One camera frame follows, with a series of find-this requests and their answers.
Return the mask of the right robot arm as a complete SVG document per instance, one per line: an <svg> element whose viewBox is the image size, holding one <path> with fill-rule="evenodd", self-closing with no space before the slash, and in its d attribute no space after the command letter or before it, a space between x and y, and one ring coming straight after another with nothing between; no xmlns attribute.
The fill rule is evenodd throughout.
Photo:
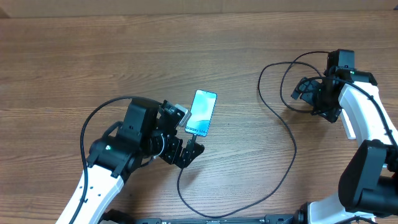
<svg viewBox="0 0 398 224"><path fill-rule="evenodd" d="M342 173L337 193L303 204L291 223L351 223L397 215L397 129L384 109L377 81L354 67L354 52L328 53L319 77L302 78L291 94L312 115L341 118L358 150Z"/></svg>

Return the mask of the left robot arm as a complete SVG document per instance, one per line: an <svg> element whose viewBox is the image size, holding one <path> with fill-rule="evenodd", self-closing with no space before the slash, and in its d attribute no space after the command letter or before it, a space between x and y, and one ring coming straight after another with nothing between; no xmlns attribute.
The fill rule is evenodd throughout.
<svg viewBox="0 0 398 224"><path fill-rule="evenodd" d="M183 146L177 126L185 112L168 101L129 96L123 121L112 124L82 155L83 173L58 223L135 223L130 215L108 205L130 175L159 157L186 168L204 151L191 139Z"/></svg>

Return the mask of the Samsung Galaxy smartphone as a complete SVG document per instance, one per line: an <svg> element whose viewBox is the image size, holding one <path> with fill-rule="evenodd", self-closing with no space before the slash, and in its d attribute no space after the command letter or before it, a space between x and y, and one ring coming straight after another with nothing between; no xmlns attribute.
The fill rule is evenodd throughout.
<svg viewBox="0 0 398 224"><path fill-rule="evenodd" d="M201 137L208 135L208 130L216 105L217 94L197 90L191 106L191 116L185 125L185 132Z"/></svg>

